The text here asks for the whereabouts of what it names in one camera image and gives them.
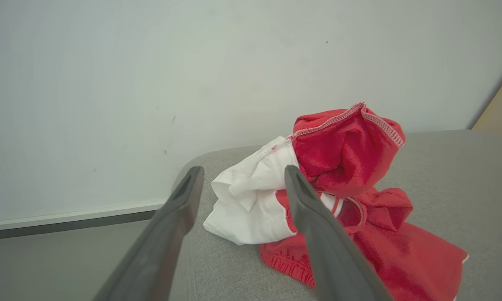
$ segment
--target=baseboard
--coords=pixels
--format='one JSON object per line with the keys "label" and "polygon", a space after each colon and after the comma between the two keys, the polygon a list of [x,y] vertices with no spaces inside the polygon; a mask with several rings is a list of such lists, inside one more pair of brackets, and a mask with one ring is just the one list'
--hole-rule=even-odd
{"label": "baseboard", "polygon": [[7,219],[0,221],[0,231],[8,229],[18,229],[24,227],[37,227],[41,225],[69,223],[75,221],[82,221],[85,219],[101,219],[104,217],[115,217],[119,215],[130,215],[142,212],[151,212],[158,210],[163,204],[165,199],[157,199],[151,202],[142,202],[139,204],[126,204],[122,206],[115,206],[109,208],[100,208],[93,210],[85,210],[78,212],[42,215],[40,217],[26,217],[23,219]]}

